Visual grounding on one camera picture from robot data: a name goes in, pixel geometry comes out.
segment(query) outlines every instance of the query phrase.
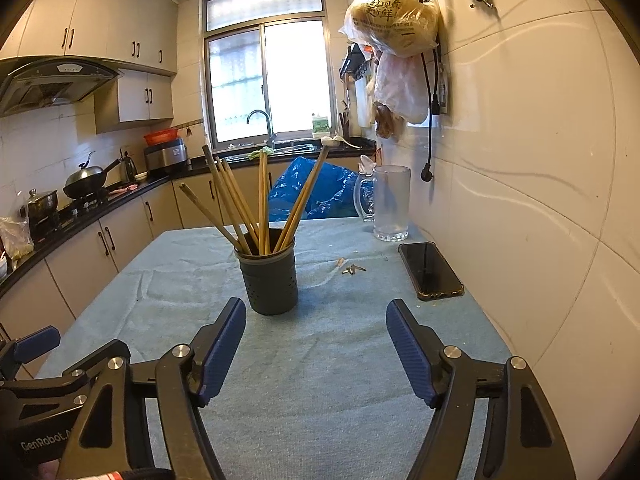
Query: frosted glass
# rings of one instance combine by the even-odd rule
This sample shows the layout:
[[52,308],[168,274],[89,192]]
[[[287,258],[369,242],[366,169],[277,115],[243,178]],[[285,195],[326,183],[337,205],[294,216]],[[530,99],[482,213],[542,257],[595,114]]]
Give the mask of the frosted glass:
[[322,0],[209,0],[207,30],[294,12],[322,10]]
[[311,114],[331,126],[322,21],[268,25],[264,33],[273,131],[311,130]]
[[252,110],[264,110],[260,32],[210,41],[209,65],[218,141],[266,135],[263,121],[246,123]]

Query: gray perforated cup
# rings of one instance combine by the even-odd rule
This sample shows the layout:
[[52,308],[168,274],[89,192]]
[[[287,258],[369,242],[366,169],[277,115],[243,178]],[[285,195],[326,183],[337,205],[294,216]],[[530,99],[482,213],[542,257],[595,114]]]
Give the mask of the gray perforated cup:
[[[276,246],[281,232],[282,229],[269,229],[271,247]],[[244,238],[254,252],[253,239],[248,234]],[[289,246],[268,256],[247,256],[235,251],[249,304],[258,314],[275,316],[288,312],[298,304],[296,257],[293,252],[295,243],[294,238]]]

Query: rice cooker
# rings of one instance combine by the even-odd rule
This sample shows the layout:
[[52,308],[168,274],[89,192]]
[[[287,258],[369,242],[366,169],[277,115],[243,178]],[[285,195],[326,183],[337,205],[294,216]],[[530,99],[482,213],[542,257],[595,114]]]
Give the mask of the rice cooker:
[[187,147],[182,139],[160,142],[145,148],[146,170],[149,174],[169,174],[187,165]]

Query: black countertop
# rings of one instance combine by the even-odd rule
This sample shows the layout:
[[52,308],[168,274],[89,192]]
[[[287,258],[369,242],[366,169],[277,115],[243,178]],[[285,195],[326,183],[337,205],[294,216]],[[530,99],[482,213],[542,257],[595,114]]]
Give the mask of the black countertop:
[[[373,155],[375,152],[375,143],[372,140],[364,139],[364,138],[356,138],[351,139],[353,144],[359,144],[362,146],[362,149],[350,148],[345,144],[341,144],[337,148],[331,148],[329,151],[329,158],[341,158],[348,156],[360,156],[364,155]],[[283,153],[279,155],[271,155],[269,157],[269,162],[289,162],[294,160],[298,156],[304,156],[305,158],[318,158],[318,154],[320,153],[320,142],[319,141],[308,141],[307,144],[315,144],[317,149],[313,152],[305,152],[305,153]],[[245,150],[246,153],[251,152],[254,148]],[[217,153],[215,155],[219,156],[231,156],[231,153]],[[236,158],[238,152],[233,153],[233,157]],[[258,160],[248,160],[245,158],[244,160],[232,160],[229,162],[231,168],[245,168],[247,166],[254,166],[258,164]],[[61,217],[66,217],[66,219],[62,219],[62,227],[48,235],[44,240],[37,241],[35,243],[35,248],[33,253],[26,256],[18,265],[18,267],[10,271],[7,276],[0,281],[0,298],[2,298],[7,291],[17,283],[21,277],[23,277],[30,269],[32,269],[37,263],[46,258],[49,254],[55,251],[58,247],[72,238],[74,235],[77,235],[80,231],[89,227],[92,223],[100,219],[101,217],[107,215],[111,211],[119,208],[120,206],[126,204],[130,200],[145,194],[147,191],[151,191],[153,188],[162,186],[171,180],[175,180],[178,178],[186,178],[188,176],[195,176],[199,174],[209,173],[209,168],[207,167],[207,163],[204,159],[204,156],[199,156],[191,159],[190,165],[184,170],[177,171],[172,173],[171,175],[165,176],[157,176],[151,177],[145,180],[144,182],[138,184],[138,188],[134,191],[127,191],[120,195],[110,198],[106,203],[101,205],[96,205],[94,208],[89,209],[88,211],[79,214],[78,216],[70,216],[69,211],[65,211],[65,209],[61,210]],[[109,186],[108,189],[118,189],[122,186],[120,184],[115,184],[114,186]]]

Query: faucet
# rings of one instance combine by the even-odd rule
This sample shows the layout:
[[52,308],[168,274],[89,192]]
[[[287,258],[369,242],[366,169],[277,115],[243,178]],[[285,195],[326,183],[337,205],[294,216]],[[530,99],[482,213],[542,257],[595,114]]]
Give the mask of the faucet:
[[265,112],[264,110],[254,110],[253,112],[251,112],[249,115],[247,115],[246,117],[246,123],[249,124],[249,119],[251,119],[251,116],[253,114],[262,114],[264,115],[264,117],[267,119],[267,146],[269,146],[271,149],[273,149],[275,143],[276,143],[276,137],[278,134],[274,134],[273,133],[273,123],[271,123],[271,116]]

